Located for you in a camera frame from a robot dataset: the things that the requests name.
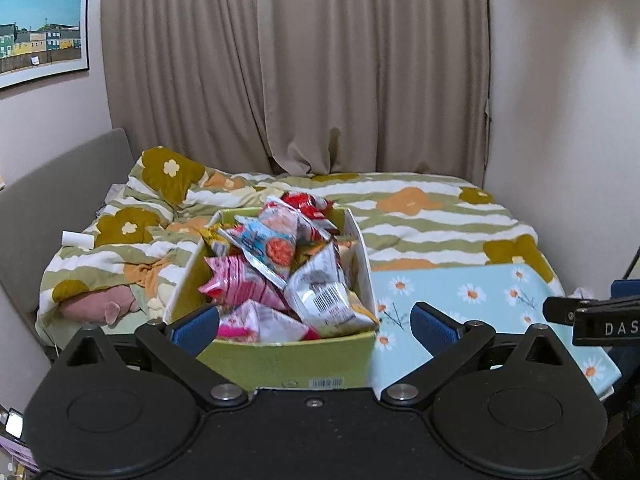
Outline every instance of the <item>white wall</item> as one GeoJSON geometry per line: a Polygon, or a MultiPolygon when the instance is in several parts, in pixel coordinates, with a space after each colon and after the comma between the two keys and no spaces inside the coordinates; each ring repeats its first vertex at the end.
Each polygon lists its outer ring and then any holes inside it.
{"type": "Polygon", "coordinates": [[[111,129],[100,0],[88,0],[87,9],[88,72],[0,90],[0,173],[7,184],[111,129]]]}
{"type": "Polygon", "coordinates": [[[485,187],[570,292],[608,298],[640,245],[640,0],[491,0],[485,187]]]}
{"type": "MultiPolygon", "coordinates": [[[[111,129],[100,0],[88,0],[87,31],[89,72],[0,91],[0,171],[7,184],[111,129]]],[[[42,212],[43,221],[50,213],[42,212]]],[[[40,346],[0,288],[0,404],[24,409],[48,368],[40,346]]]]}

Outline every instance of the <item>stuffed pig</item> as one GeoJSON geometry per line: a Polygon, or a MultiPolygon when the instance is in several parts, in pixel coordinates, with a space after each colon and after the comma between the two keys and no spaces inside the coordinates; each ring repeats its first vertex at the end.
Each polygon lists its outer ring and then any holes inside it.
{"type": "Polygon", "coordinates": [[[78,294],[60,303],[60,314],[80,322],[112,325],[127,312],[139,310],[129,285],[78,294]]]}

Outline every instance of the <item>bed headboard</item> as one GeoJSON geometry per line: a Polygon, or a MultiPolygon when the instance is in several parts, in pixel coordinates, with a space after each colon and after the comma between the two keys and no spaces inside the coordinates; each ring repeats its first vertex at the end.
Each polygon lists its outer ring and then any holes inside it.
{"type": "Polygon", "coordinates": [[[111,184],[125,183],[133,164],[118,128],[0,191],[0,284],[23,317],[38,307],[42,273],[60,248],[62,231],[86,229],[111,184]]]}

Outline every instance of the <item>beige curtain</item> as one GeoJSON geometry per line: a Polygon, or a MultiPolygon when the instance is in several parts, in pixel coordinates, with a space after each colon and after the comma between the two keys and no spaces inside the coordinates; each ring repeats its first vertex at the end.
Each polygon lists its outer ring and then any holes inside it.
{"type": "Polygon", "coordinates": [[[486,0],[102,0],[102,34],[137,152],[482,180],[486,0]]]}
{"type": "Polygon", "coordinates": [[[111,122],[134,156],[167,146],[270,172],[256,0],[102,0],[111,122]]]}

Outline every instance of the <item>green box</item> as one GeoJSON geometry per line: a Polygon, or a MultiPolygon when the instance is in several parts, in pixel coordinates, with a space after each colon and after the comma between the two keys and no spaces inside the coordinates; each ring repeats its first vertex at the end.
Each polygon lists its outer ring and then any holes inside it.
{"type": "MultiPolygon", "coordinates": [[[[259,211],[259,208],[220,211],[211,224],[235,223],[235,215],[257,216],[259,211]]],[[[352,269],[345,269],[345,272],[351,273],[354,291],[363,306],[376,315],[370,263],[362,233],[347,208],[335,207],[329,218],[340,232],[359,238],[354,266],[352,269]]],[[[171,314],[173,319],[184,316],[205,302],[206,298],[198,292],[197,286],[203,285],[211,277],[211,270],[204,262],[206,253],[206,245],[202,243],[197,258],[192,262],[188,278],[176,294],[177,300],[171,314]]],[[[260,387],[319,390],[358,388],[368,385],[369,359],[375,338],[375,332],[365,332],[346,337],[283,344],[215,340],[197,359],[248,391],[260,387]]]]}

